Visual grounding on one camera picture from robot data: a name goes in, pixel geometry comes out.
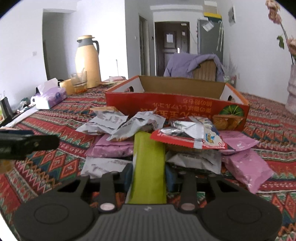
purple jacket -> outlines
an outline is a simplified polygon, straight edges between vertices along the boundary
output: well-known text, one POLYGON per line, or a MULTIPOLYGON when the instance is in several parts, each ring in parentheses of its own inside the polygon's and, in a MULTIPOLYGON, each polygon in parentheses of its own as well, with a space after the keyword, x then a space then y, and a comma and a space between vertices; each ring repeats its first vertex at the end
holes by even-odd
POLYGON ((188 53, 175 53, 168 61, 168 66, 166 67, 163 76, 193 78, 192 71, 196 69, 200 63, 209 59, 213 59, 217 66, 216 81, 224 82, 224 72, 221 68, 220 60, 215 54, 197 55, 188 53))

pink flower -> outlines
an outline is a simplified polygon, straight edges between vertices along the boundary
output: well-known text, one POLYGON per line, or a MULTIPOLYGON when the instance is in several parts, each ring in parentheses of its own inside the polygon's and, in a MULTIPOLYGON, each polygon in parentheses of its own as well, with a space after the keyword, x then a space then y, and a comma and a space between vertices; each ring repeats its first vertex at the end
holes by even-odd
POLYGON ((296 55, 296 39, 290 38, 287 40, 287 45, 290 53, 296 55))
POLYGON ((281 16, 277 13, 275 9, 269 9, 268 18, 275 24, 281 24, 281 16))
POLYGON ((265 5, 268 9, 274 9, 276 11, 281 9, 280 5, 275 0, 266 0, 265 5))

wooden chair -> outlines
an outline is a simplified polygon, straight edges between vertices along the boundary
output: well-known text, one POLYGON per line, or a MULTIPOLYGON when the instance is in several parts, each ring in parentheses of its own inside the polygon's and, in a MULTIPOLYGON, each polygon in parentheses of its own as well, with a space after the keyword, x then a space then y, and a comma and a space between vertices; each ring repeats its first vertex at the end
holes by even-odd
POLYGON ((193 78, 196 80, 216 81, 216 69, 213 60, 206 60, 200 64, 200 68, 193 70, 193 78))

doorway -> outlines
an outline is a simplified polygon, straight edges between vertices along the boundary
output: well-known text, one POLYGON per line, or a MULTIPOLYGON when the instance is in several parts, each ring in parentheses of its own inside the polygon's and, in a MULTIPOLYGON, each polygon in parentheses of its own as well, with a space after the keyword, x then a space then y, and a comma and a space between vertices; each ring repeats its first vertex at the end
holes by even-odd
POLYGON ((189 53, 188 22, 155 23, 156 73, 163 76, 169 59, 174 53, 189 53))
POLYGON ((68 13, 44 12, 42 21, 43 54, 47 79, 67 80, 64 21, 68 13))
POLYGON ((149 55, 149 26, 148 21, 139 16, 139 36, 140 36, 140 67, 141 75, 150 75, 150 55, 149 55))

purple tissue box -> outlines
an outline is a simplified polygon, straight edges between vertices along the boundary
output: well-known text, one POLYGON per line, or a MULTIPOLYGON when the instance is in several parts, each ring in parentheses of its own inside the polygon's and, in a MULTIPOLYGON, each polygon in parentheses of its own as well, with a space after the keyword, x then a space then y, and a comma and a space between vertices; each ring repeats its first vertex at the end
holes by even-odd
POLYGON ((31 98, 31 103, 36 105, 38 110, 49 110, 67 98, 65 88, 54 87, 44 94, 36 94, 31 98))

